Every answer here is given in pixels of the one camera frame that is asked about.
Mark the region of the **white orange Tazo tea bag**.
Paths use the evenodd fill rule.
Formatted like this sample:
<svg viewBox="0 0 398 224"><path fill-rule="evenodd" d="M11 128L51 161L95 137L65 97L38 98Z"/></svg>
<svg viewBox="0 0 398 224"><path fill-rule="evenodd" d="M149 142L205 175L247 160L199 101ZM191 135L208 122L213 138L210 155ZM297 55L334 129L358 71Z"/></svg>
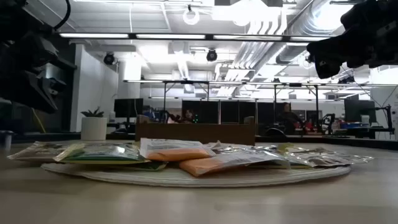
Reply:
<svg viewBox="0 0 398 224"><path fill-rule="evenodd" d="M179 168L194 177L200 177L214 172L264 163L278 164L285 168L290 167L290 162L287 159L273 153L250 154L245 152L235 152L218 154L214 157L204 159L182 161L179 163Z"/></svg>
<svg viewBox="0 0 398 224"><path fill-rule="evenodd" d="M141 138L140 155L151 161L175 162L204 159L216 154L198 141Z"/></svg>

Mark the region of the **LED strip light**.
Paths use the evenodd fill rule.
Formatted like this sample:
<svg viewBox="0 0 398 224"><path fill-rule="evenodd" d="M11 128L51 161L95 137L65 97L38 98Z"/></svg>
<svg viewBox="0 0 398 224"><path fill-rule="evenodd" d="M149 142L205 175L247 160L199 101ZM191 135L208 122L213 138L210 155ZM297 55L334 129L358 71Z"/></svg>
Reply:
<svg viewBox="0 0 398 224"><path fill-rule="evenodd" d="M214 35L214 40L230 40L230 41L253 41L253 42L277 42L282 40L279 36L259 36L259 35Z"/></svg>
<svg viewBox="0 0 398 224"><path fill-rule="evenodd" d="M201 34L137 34L138 39L205 39Z"/></svg>
<svg viewBox="0 0 398 224"><path fill-rule="evenodd" d="M291 42L316 42L328 39L328 37L322 36L294 36L290 38Z"/></svg>
<svg viewBox="0 0 398 224"><path fill-rule="evenodd" d="M61 33L61 37L82 39L128 39L128 34L104 34L104 33Z"/></svg>

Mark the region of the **black metal stand frame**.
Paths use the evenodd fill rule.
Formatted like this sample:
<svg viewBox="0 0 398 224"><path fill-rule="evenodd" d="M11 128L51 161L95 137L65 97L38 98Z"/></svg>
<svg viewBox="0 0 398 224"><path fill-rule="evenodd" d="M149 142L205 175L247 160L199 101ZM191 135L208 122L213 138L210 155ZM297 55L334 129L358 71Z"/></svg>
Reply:
<svg viewBox="0 0 398 224"><path fill-rule="evenodd" d="M206 93L206 100L208 101L210 99L210 82L209 81L201 81L201 80L164 80L162 81L164 84L164 96L163 96L163 111L166 111L166 97L167 97L167 92L174 87L175 84L181 84L181 85L194 85L197 84L199 86L201 85L206 85L207 89L205 89Z"/></svg>
<svg viewBox="0 0 398 224"><path fill-rule="evenodd" d="M305 87L309 90L310 93L315 95L315 108L316 108L316 124L319 126L319 97L318 97L318 85L313 83L272 83L274 89L274 121L276 121L276 107L277 107L277 87L282 86L283 88L301 88Z"/></svg>

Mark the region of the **green potted plant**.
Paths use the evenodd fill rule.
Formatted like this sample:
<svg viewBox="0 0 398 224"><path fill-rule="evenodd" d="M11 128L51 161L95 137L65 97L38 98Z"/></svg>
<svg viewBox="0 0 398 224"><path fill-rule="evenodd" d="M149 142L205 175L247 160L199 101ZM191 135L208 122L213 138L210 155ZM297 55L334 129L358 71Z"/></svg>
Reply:
<svg viewBox="0 0 398 224"><path fill-rule="evenodd" d="M102 118L104 112L101 111L99 107L97 107L97 109L95 109L94 111L91 110L82 111L81 114L87 118Z"/></svg>

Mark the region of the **white plant pot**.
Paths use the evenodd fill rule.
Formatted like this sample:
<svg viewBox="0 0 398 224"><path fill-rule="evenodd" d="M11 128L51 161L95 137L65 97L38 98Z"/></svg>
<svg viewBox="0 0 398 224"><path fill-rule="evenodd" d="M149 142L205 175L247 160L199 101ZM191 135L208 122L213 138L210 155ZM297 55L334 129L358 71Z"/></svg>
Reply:
<svg viewBox="0 0 398 224"><path fill-rule="evenodd" d="M83 117L81 119L81 140L104 141L108 120L104 117Z"/></svg>

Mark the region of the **black computer monitor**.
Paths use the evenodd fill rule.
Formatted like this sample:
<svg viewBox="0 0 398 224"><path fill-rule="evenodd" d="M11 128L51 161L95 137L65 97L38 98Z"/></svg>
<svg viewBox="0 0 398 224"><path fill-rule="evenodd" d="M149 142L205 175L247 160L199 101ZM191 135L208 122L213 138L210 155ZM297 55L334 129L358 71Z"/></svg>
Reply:
<svg viewBox="0 0 398 224"><path fill-rule="evenodd" d="M142 114L142 98L116 99L114 101L114 112L117 118L135 118Z"/></svg>
<svg viewBox="0 0 398 224"><path fill-rule="evenodd" d="M360 122L362 115L369 116L370 123L376 123L376 109L373 101L369 100L347 100L344 101L345 105L345 121L347 122Z"/></svg>

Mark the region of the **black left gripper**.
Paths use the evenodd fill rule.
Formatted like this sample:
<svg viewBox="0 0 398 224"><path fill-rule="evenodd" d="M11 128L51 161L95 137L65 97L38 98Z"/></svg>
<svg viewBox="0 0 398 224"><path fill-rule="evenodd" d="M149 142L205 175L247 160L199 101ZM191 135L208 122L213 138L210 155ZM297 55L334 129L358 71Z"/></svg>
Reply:
<svg viewBox="0 0 398 224"><path fill-rule="evenodd" d="M46 113L58 110L54 97L67 84L57 78L37 77L45 65L58 60L51 41L28 32L20 39L0 35L0 97Z"/></svg>

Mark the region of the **black desk partition panel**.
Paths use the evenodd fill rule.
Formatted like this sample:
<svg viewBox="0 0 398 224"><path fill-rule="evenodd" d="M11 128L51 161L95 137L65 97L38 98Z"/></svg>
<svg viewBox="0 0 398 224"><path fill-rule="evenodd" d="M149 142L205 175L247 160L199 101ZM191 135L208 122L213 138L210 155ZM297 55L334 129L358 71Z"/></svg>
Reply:
<svg viewBox="0 0 398 224"><path fill-rule="evenodd" d="M255 117L256 104L255 102L240 101L239 102L239 122L244 123L244 119L250 116Z"/></svg>
<svg viewBox="0 0 398 224"><path fill-rule="evenodd" d="M239 103L237 101L221 102L221 122L238 123L239 122Z"/></svg>
<svg viewBox="0 0 398 224"><path fill-rule="evenodd" d="M257 104L257 120L259 124L271 124L274 122L274 104L260 102Z"/></svg>

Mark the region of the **person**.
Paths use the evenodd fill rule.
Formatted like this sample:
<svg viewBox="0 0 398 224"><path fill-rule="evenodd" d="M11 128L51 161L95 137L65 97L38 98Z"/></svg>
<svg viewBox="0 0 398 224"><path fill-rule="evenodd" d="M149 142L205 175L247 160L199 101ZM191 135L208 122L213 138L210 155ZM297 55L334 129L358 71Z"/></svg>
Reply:
<svg viewBox="0 0 398 224"><path fill-rule="evenodd" d="M292 112L289 103L283 103L283 110L278 115L278 121L280 121L284 127L284 133L288 135L293 135L297 129L296 124L298 124L299 129L303 129L304 123L299 118L298 115Z"/></svg>
<svg viewBox="0 0 398 224"><path fill-rule="evenodd" d="M182 117L182 123L194 123L195 118L195 112L192 109L187 109Z"/></svg>

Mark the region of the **grey cup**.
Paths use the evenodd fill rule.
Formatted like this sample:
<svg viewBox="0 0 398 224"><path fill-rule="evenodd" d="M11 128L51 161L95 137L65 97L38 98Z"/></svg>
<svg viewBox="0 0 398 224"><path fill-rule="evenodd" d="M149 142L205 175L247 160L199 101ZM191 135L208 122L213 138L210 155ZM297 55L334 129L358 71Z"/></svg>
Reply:
<svg viewBox="0 0 398 224"><path fill-rule="evenodd" d="M0 130L0 150L10 150L13 135L12 131Z"/></svg>

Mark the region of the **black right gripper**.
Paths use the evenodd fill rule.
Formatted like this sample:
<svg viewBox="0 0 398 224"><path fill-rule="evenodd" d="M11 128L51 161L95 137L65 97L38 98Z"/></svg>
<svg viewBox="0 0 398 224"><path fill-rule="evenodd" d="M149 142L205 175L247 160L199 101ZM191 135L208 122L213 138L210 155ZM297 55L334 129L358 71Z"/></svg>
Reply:
<svg viewBox="0 0 398 224"><path fill-rule="evenodd" d="M348 57L349 66L398 65L398 0L364 0L343 14L347 39L324 39L307 45L308 60L320 79L337 75Z"/></svg>

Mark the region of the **white woven round placemat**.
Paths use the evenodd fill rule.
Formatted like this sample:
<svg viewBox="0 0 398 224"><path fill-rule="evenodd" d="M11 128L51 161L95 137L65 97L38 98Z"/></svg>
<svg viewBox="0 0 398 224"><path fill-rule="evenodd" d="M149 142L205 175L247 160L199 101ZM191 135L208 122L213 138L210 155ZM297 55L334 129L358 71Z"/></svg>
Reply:
<svg viewBox="0 0 398 224"><path fill-rule="evenodd" d="M351 172L350 166L319 169L240 169L194 177L176 168L158 171L101 170L73 164L42 164L43 170L117 184L181 188L239 188L293 184L339 177Z"/></svg>

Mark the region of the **silver ceiling air duct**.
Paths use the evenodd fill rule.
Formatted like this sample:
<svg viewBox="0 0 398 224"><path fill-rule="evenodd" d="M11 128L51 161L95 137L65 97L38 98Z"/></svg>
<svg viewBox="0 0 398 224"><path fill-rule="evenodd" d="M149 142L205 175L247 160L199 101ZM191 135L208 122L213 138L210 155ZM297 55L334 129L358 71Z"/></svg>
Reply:
<svg viewBox="0 0 398 224"><path fill-rule="evenodd" d="M258 34L330 35L341 27L340 17L351 9L337 0L310 0L290 22L284 12L272 21L257 24ZM305 45L282 42L243 42L234 68L259 70L265 64L286 66L304 53Z"/></svg>

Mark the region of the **wooden compartment tea box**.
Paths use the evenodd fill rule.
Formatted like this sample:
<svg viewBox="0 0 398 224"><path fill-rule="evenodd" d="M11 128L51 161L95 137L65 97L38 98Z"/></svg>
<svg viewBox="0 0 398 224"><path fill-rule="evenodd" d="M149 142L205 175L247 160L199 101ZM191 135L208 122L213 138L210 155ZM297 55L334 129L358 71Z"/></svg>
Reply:
<svg viewBox="0 0 398 224"><path fill-rule="evenodd" d="M141 115L136 124L135 140L176 139L203 144L220 141L253 146L255 133L253 124L153 123Z"/></svg>

